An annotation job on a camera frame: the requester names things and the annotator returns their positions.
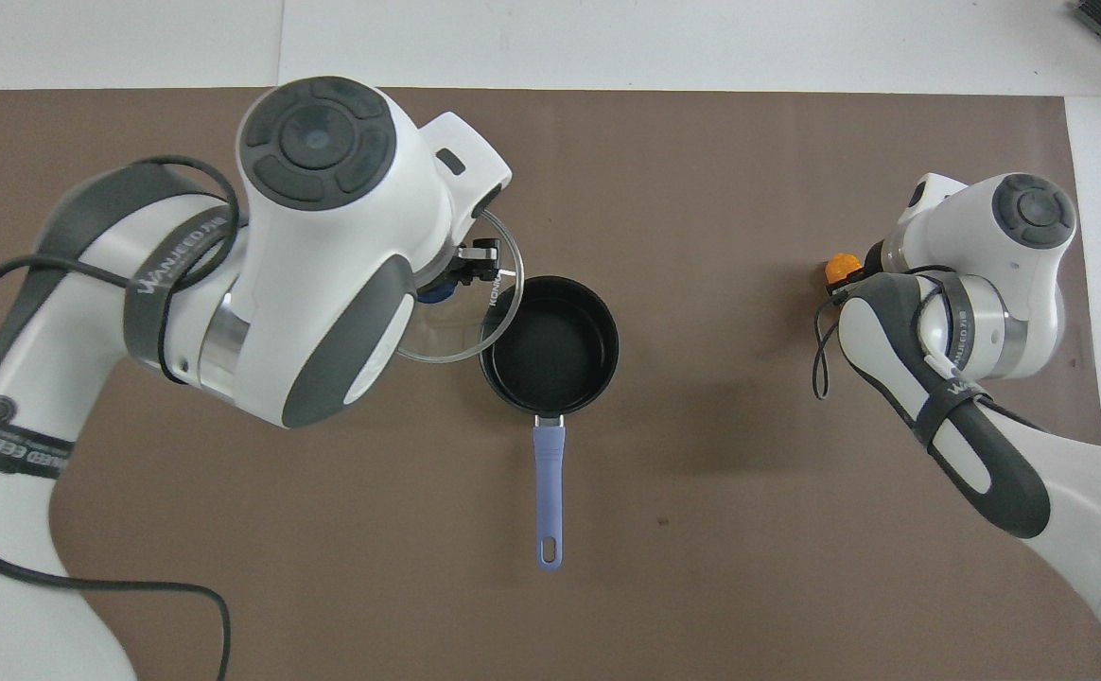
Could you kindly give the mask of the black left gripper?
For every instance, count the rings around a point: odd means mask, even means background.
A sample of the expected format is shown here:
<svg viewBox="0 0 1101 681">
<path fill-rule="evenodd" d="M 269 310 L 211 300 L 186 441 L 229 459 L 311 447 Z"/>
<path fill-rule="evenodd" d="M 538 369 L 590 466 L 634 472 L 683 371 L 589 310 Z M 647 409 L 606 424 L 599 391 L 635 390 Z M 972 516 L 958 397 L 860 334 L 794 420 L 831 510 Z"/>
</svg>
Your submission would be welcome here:
<svg viewBox="0 0 1101 681">
<path fill-rule="evenodd" d="M 476 279 L 494 283 L 501 271 L 499 248 L 501 241 L 498 238 L 475 238 L 475 257 L 468 253 L 468 249 L 457 249 L 443 271 L 444 284 L 458 288 L 469 286 Z"/>
</svg>

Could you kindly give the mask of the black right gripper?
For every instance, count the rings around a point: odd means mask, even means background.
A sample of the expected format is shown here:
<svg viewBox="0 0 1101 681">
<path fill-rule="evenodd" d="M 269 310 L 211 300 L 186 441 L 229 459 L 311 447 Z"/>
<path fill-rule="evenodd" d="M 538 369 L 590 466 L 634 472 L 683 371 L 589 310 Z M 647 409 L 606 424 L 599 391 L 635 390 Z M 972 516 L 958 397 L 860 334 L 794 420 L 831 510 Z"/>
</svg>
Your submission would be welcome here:
<svg viewBox="0 0 1101 681">
<path fill-rule="evenodd" d="M 895 272 L 895 251 L 889 244 L 887 238 L 876 242 L 866 251 L 866 272 L 850 272 L 839 281 L 827 283 L 829 298 L 833 303 L 844 301 L 857 286 L 866 281 L 866 277 L 879 272 Z"/>
</svg>

